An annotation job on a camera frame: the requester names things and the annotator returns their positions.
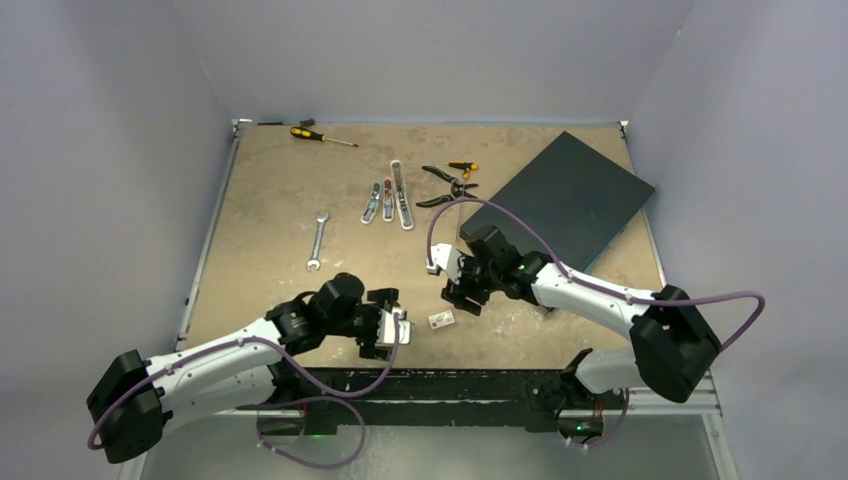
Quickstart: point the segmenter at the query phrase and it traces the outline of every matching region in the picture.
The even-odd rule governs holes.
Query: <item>beige table surface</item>
[[[375,181],[389,162],[403,162],[412,203],[449,192],[449,185],[421,170],[450,160],[477,162],[475,194],[490,198],[563,128],[477,126],[328,126],[328,137],[361,148],[298,140],[289,127],[250,126],[233,167],[219,223],[203,271],[188,346],[231,333],[274,305],[305,290],[316,290],[339,272],[358,276],[366,289],[396,287],[408,318],[416,324],[411,345],[397,367],[562,368],[586,347],[613,348],[624,339],[564,311],[544,315],[539,307],[492,296],[483,314],[454,311],[457,323],[431,330],[427,317],[447,310],[439,298],[445,277],[424,270],[426,232],[437,209],[413,207],[415,229],[404,231],[397,218],[360,223]],[[624,142],[614,128],[568,128],[619,165],[630,169]],[[451,242],[458,221],[476,209],[464,204],[440,219],[434,243]],[[320,271],[306,261],[315,236],[315,213],[329,210],[321,247]],[[636,215],[595,263],[605,280],[638,288],[661,287],[643,215]],[[353,339],[328,337],[320,348],[298,356],[307,366],[380,366],[357,356]]]

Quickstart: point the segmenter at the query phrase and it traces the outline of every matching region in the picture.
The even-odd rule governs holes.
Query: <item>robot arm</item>
[[[206,344],[147,360],[137,350],[118,356],[86,402],[96,423],[131,388],[147,384],[102,422],[98,434],[108,461],[136,457],[194,419],[297,395],[291,391],[296,372],[271,345],[294,356],[318,348],[327,335],[345,336],[356,339],[360,357],[385,360],[396,338],[401,345],[410,342],[412,325],[396,306],[396,289],[369,291],[368,303],[362,302],[364,293],[357,277],[339,274],[317,292],[304,292]]]
[[[466,243],[472,255],[448,244],[432,246],[433,263],[427,266],[431,274],[445,272],[448,281],[441,296],[456,308],[479,315],[491,293],[501,291],[509,298],[572,311],[630,340],[630,347],[580,352],[562,375],[572,397],[585,400],[614,388],[647,386],[683,403],[718,356],[721,344],[697,308],[628,301],[688,299],[677,287],[631,289],[569,267],[564,267],[565,275],[545,254],[520,255],[492,226],[470,235]]]

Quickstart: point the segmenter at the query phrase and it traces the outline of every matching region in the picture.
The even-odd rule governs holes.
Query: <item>black mat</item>
[[[563,132],[491,200],[527,222],[563,262],[586,271],[652,193],[652,186]],[[542,250],[491,207],[466,220],[460,235],[486,225],[497,226],[522,254]]]

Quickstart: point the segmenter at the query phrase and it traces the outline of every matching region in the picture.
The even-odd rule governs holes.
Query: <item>small white box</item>
[[[429,320],[430,328],[433,330],[437,328],[447,327],[453,323],[456,323],[456,320],[453,318],[453,312],[448,310],[447,312],[437,313],[435,315],[430,315],[427,317]]]

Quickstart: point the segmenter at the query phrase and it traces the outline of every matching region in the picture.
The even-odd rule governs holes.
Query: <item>gray wall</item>
[[[0,476],[112,479],[85,398],[173,348],[229,122],[170,0],[0,19]]]
[[[628,119],[694,0],[176,0],[233,117]]]
[[[630,124],[669,280],[767,298],[715,367],[743,478],[848,471],[846,25],[843,1],[701,0]],[[706,312],[726,337],[751,307]]]

